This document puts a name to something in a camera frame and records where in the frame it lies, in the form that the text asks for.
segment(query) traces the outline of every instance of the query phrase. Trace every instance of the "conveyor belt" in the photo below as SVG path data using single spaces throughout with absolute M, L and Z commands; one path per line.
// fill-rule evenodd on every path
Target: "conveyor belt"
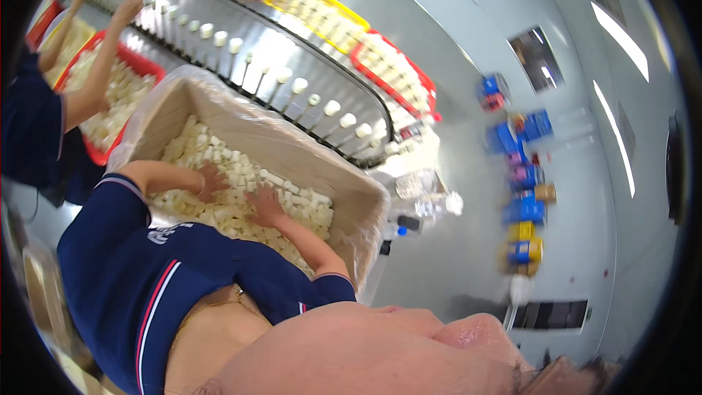
M 110 12 L 119 1 L 103 0 L 102 5 L 105 11 Z M 302 112 L 307 98 L 312 93 L 317 93 L 322 103 L 308 110 L 301 119 L 304 129 L 313 126 L 319 120 L 310 133 L 315 139 L 326 136 L 338 125 L 338 119 L 345 113 L 353 113 L 357 118 L 357 125 L 361 123 L 368 123 L 373 127 L 386 125 L 387 133 L 382 138 L 382 142 L 392 140 L 392 123 L 382 96 L 384 93 L 377 92 L 374 85 L 353 73 L 352 66 L 345 56 L 326 45 L 316 35 L 309 33 L 310 31 L 305 31 L 304 26 L 296 26 L 290 16 L 281 15 L 259 2 L 250 2 L 244 6 L 234 0 L 156 0 L 157 9 L 162 5 L 173 4 L 178 5 L 179 14 L 188 14 L 189 20 L 198 19 L 201 23 L 212 23 L 215 31 L 227 31 L 230 38 L 240 37 L 244 40 L 241 52 L 235 58 L 233 71 L 230 69 L 231 58 L 226 47 L 217 52 L 212 39 L 200 40 L 185 28 L 179 28 L 175 21 L 162 19 L 159 13 L 155 13 L 159 37 L 154 37 L 148 31 L 134 26 L 132 30 L 126 31 L 128 44 L 145 54 L 145 57 L 155 59 L 159 63 L 163 63 L 163 58 L 154 58 L 153 51 L 170 57 L 166 64 L 163 64 L 167 70 L 187 62 L 199 65 L 205 52 L 207 52 L 209 68 L 214 69 L 219 57 L 217 72 L 220 77 L 247 97 L 252 97 L 256 89 L 261 76 L 260 68 L 268 65 L 271 67 L 271 72 L 260 84 L 258 99 L 256 99 L 259 104 L 267 103 L 274 92 L 275 70 L 284 66 L 289 67 L 293 71 L 293 77 L 275 94 L 275 99 L 272 101 L 274 109 L 281 109 L 288 101 L 294 78 L 305 78 L 310 85 L 294 99 L 293 105 L 286 111 L 285 117 L 288 120 L 296 119 Z M 153 26 L 153 18 L 153 13 L 146 12 L 145 26 Z M 191 59 L 194 46 L 197 46 L 197 54 L 195 59 Z M 244 59 L 247 52 L 253 53 L 253 62 L 249 66 L 242 88 L 239 88 L 244 77 L 246 68 Z M 323 116 L 323 105 L 330 99 L 339 101 L 342 110 L 335 116 Z M 339 154 L 362 168 L 367 168 L 370 162 L 377 164 L 376 158 L 370 160 L 369 158 L 381 153 L 381 151 L 369 150 L 349 158 L 349 155 L 368 143 L 368 138 L 356 138 L 353 128 L 338 129 L 327 141 L 321 142 L 329 148 L 336 149 Z

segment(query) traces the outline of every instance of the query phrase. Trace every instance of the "gold necklace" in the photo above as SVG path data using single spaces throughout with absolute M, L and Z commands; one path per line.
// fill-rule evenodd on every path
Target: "gold necklace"
M 195 317 L 199 312 L 201 312 L 202 310 L 204 310 L 204 309 L 206 309 L 206 308 L 209 308 L 209 307 L 211 307 L 211 306 L 220 306 L 220 305 L 225 305 L 225 304 L 241 304 L 241 305 L 244 306 L 244 308 L 248 309 L 250 312 L 256 314 L 258 317 L 260 317 L 261 319 L 265 320 L 265 322 L 268 324 L 268 326 L 273 326 L 273 325 L 271 324 L 271 322 L 269 322 L 268 319 L 266 319 L 266 317 L 265 317 L 264 315 L 257 313 L 256 310 L 254 310 L 253 308 L 251 308 L 250 305 L 248 305 L 247 303 L 245 303 L 245 302 L 241 299 L 241 295 L 244 294 L 244 290 L 242 290 L 240 286 L 237 285 L 237 289 L 236 289 L 235 293 L 237 294 L 237 300 L 228 300 L 228 301 L 224 301 L 224 302 L 215 302 L 215 303 L 213 303 L 213 304 L 207 304 L 207 305 L 203 306 L 202 308 L 199 308 L 199 309 L 198 309 L 196 312 L 194 312 L 193 314 L 190 314 L 190 315 L 188 316 L 188 318 L 185 320 L 185 322 L 182 323 L 182 325 L 180 326 L 180 328 L 178 329 L 178 331 L 175 332 L 175 336 L 173 336 L 173 341 L 171 342 L 171 348 L 169 349 L 169 356 L 170 356 L 171 353 L 173 352 L 173 347 L 176 345 L 176 341 L 178 340 L 178 336 L 180 335 L 180 332 L 188 325 L 189 321 L 190 321 L 193 317 Z

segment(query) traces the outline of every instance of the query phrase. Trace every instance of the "white wall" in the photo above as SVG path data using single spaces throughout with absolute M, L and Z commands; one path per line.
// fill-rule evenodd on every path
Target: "white wall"
M 636 134 L 631 165 L 636 195 L 629 195 L 614 134 L 592 87 L 588 88 L 601 125 L 614 191 L 617 268 L 614 298 L 600 353 L 628 356 L 658 305 L 671 268 L 676 228 L 668 220 L 665 196 L 665 140 L 668 117 L 682 108 L 678 80 L 668 70 L 665 43 L 645 0 L 620 0 L 626 31 L 646 55 L 647 83 L 621 47 L 594 18 L 589 0 L 556 0 L 575 40 L 586 82 L 596 80 L 612 111 L 621 101 Z
M 522 343 L 522 352 L 532 363 L 543 357 L 546 347 L 554 356 L 567 354 L 577 361 L 586 360 L 596 353 L 607 319 L 612 275 L 604 278 L 603 272 L 605 269 L 614 272 L 616 236 L 607 162 L 597 122 L 590 111 L 590 85 L 566 21 L 554 0 L 417 1 L 484 74 L 491 71 L 504 74 L 515 109 L 544 107 L 550 114 L 555 138 L 539 149 L 551 152 L 552 162 L 544 162 L 545 171 L 557 187 L 559 202 L 549 209 L 549 225 L 540 231 L 546 249 L 536 276 L 534 298 L 587 297 L 593 308 L 592 319 L 585 324 L 582 334 L 513 331 L 511 335 L 515 342 Z M 565 85 L 557 90 L 539 94 L 534 93 L 507 43 L 507 39 L 536 25 L 546 34 L 565 79 Z M 473 292 L 470 278 L 466 278 L 465 293 Z

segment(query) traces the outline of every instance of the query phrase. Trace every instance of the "cardboard box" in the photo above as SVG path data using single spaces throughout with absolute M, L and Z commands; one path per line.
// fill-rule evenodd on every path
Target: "cardboard box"
M 378 257 L 390 194 L 338 154 L 209 72 L 182 66 L 167 75 L 132 115 L 107 170 L 130 161 L 159 160 L 191 114 L 231 149 L 248 154 L 252 162 L 331 198 L 334 218 L 328 243 L 346 262 L 356 292 L 362 290 Z M 152 214 L 168 221 L 170 212 L 152 207 Z

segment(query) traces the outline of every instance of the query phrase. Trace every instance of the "clear plastic bag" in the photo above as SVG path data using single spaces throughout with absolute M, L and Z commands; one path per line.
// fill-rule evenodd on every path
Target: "clear plastic bag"
M 168 74 L 140 102 L 110 155 L 107 171 L 127 162 L 159 160 L 166 145 L 195 115 L 227 146 L 300 188 L 312 188 L 333 201 L 329 245 L 346 261 L 356 291 L 378 257 L 390 194 L 377 181 L 273 111 L 265 110 L 194 66 Z M 188 221 L 151 207 L 155 222 Z

